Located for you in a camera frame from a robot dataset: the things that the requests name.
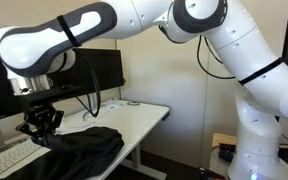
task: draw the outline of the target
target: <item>floor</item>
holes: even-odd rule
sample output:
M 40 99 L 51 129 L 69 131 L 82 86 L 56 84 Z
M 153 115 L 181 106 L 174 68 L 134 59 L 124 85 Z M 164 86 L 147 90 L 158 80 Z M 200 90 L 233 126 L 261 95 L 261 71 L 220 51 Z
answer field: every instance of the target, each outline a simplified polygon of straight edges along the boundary
M 166 173 L 166 180 L 199 180 L 197 170 L 195 168 L 165 159 L 160 156 L 156 156 L 145 151 L 141 151 L 141 162 L 145 166 Z M 152 180 L 153 178 L 120 165 L 106 179 Z

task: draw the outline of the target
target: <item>keyboard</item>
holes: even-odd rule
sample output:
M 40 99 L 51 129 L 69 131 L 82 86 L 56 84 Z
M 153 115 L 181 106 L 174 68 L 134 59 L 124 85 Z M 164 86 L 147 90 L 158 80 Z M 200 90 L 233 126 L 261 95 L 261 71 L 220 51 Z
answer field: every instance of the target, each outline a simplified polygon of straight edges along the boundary
M 0 174 L 12 168 L 15 164 L 31 155 L 41 146 L 34 144 L 30 139 L 17 144 L 0 153 Z

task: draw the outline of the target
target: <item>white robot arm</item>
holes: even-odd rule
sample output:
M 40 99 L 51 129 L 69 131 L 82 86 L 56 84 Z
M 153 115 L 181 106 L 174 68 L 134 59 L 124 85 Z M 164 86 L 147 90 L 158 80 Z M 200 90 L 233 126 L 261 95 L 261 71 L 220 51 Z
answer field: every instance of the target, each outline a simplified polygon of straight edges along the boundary
M 247 96 L 237 93 L 240 116 L 253 108 L 253 115 L 258 118 L 251 119 L 254 122 L 265 121 L 266 114 L 288 119 L 288 66 L 270 50 L 253 18 L 238 0 L 99 1 L 36 27 L 0 29 L 0 56 L 15 94 L 25 95 L 49 88 L 45 74 L 72 66 L 75 55 L 70 49 L 73 47 L 98 38 L 128 38 L 152 26 L 159 26 L 174 43 L 185 43 L 198 35 L 210 40 L 225 67 L 250 93 Z M 34 88 L 35 81 L 42 81 L 45 86 Z M 277 131 L 268 141 L 278 142 L 280 129 Z M 243 145 L 240 143 L 238 147 L 243 149 Z M 263 153 L 252 149 L 254 146 L 244 148 L 243 152 L 246 149 L 252 156 L 276 159 L 275 145 L 268 148 L 269 152 L 261 147 Z M 234 168 L 229 171 L 232 179 L 250 179 L 254 172 L 264 173 L 265 168 L 258 162 L 241 164 L 242 161 L 245 160 L 233 163 Z M 237 171 L 237 167 L 247 172 Z

